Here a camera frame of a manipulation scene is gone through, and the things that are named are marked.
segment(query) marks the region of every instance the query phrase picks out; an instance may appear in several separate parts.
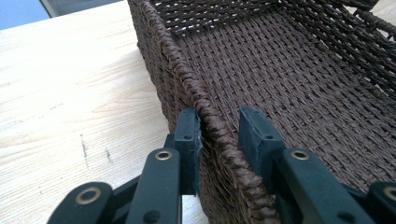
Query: wood grain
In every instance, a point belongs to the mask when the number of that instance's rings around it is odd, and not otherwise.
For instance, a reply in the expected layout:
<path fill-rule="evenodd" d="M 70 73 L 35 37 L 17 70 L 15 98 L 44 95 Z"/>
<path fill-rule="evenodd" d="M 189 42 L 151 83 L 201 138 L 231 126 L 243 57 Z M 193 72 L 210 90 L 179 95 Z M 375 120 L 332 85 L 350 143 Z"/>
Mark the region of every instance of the wood grain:
<path fill-rule="evenodd" d="M 375 15 L 396 24 L 396 3 Z M 71 189 L 141 173 L 168 134 L 126 1 L 0 31 L 0 223 L 44 223 Z M 183 198 L 185 223 L 206 223 Z"/>

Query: basket bottom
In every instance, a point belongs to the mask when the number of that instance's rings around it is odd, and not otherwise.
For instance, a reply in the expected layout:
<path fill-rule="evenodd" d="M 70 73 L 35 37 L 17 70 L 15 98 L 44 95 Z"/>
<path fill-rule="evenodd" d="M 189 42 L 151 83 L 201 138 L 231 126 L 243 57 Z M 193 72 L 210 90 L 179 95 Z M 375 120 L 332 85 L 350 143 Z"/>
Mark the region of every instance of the basket bottom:
<path fill-rule="evenodd" d="M 313 151 L 342 183 L 367 190 L 396 179 L 396 103 L 288 15 L 268 13 L 174 39 L 235 138 L 237 108 L 255 106 L 288 147 Z"/>

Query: woven texture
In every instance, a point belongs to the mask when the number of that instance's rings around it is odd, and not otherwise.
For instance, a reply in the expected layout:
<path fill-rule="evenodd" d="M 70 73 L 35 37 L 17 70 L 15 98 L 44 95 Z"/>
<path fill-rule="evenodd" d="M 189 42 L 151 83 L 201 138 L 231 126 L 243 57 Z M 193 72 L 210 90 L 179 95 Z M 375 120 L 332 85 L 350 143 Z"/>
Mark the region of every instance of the woven texture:
<path fill-rule="evenodd" d="M 199 196 L 211 222 L 279 222 L 237 148 L 240 105 L 262 110 L 288 147 L 313 151 L 342 183 L 396 179 L 396 44 L 379 31 L 396 32 L 367 11 L 375 3 L 129 1 L 170 131 L 187 106 L 203 120 Z"/>

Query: clamp jaw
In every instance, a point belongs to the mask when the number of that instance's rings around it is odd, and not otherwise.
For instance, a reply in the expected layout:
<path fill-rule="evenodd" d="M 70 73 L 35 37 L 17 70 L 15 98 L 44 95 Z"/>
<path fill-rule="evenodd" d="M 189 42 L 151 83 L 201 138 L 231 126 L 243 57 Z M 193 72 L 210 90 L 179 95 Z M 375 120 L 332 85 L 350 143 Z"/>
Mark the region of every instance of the clamp jaw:
<path fill-rule="evenodd" d="M 181 195 L 198 192 L 200 119 L 193 108 L 180 112 L 175 134 L 148 154 L 141 176 L 117 189 L 91 182 L 73 189 L 49 224 L 181 223 Z"/>
<path fill-rule="evenodd" d="M 368 194 L 341 185 L 312 152 L 285 148 L 264 114 L 240 107 L 239 146 L 282 223 L 396 223 L 396 183 L 375 183 Z M 117 189 L 91 182 L 73 189 L 53 212 L 58 223 L 181 223 L 181 195 L 199 193 L 200 119 L 180 112 L 175 134 L 149 153 L 142 175 Z"/>
<path fill-rule="evenodd" d="M 343 186 L 314 153 L 285 148 L 261 111 L 239 109 L 239 146 L 276 196 L 282 223 L 396 223 L 396 183 L 375 183 L 367 195 Z"/>

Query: wooden surface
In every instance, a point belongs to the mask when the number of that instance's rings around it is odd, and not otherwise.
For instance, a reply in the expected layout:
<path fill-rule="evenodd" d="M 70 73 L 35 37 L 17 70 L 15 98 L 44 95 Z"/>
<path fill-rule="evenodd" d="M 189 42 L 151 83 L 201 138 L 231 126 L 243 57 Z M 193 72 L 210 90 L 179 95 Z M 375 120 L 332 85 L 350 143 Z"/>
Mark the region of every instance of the wooden surface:
<path fill-rule="evenodd" d="M 396 3 L 375 15 L 396 24 Z M 45 223 L 71 189 L 141 173 L 168 134 L 125 1 L 0 31 L 0 223 Z M 194 198 L 184 222 L 206 223 Z"/>

